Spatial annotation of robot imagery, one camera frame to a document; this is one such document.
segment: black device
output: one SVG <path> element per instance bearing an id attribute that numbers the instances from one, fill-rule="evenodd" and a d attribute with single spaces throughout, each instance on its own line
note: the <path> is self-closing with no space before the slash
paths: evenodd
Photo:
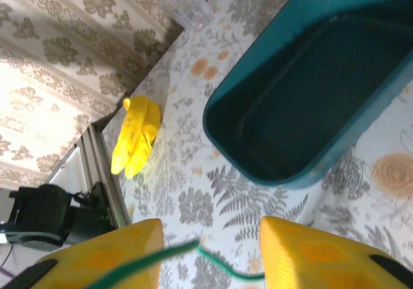
<path id="1" fill-rule="evenodd" d="M 10 244 L 52 251 L 63 243 L 77 244 L 116 229 L 100 182 L 87 194 L 69 194 L 57 185 L 42 184 L 20 187 L 9 197 L 15 201 L 0 233 Z M 80 207 L 71 206 L 73 199 Z"/>

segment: black cable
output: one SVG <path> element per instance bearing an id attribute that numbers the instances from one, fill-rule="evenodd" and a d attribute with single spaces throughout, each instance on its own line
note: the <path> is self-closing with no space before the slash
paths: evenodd
<path id="1" fill-rule="evenodd" d="M 1 266 L 4 266 L 4 265 L 6 264 L 7 259 L 10 257 L 10 254 L 12 253 L 13 246 L 14 246 L 14 244 L 11 245 L 10 250 L 8 251 L 8 254 L 7 254 L 7 256 L 6 256 L 6 259 L 3 261 L 3 263 L 1 264 Z"/>

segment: teal plastic container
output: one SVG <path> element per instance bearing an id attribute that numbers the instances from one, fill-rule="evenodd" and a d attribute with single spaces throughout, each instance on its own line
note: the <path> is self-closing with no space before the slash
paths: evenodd
<path id="1" fill-rule="evenodd" d="M 290 0 L 206 104 L 253 182 L 314 184 L 413 80 L 413 0 Z"/>

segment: plastic cup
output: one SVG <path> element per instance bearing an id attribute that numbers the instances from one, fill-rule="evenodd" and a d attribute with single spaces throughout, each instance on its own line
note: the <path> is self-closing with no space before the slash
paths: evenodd
<path id="1" fill-rule="evenodd" d="M 160 7 L 185 29 L 196 32 L 214 18 L 206 0 L 159 0 Z"/>

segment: yellow banana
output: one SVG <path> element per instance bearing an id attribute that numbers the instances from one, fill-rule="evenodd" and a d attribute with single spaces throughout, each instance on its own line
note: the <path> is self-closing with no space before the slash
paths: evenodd
<path id="1" fill-rule="evenodd" d="M 143 95 L 124 99 L 123 107 L 126 115 L 112 154 L 111 173 L 119 174 L 125 169 L 125 177 L 131 179 L 149 158 L 161 125 L 161 111 Z"/>

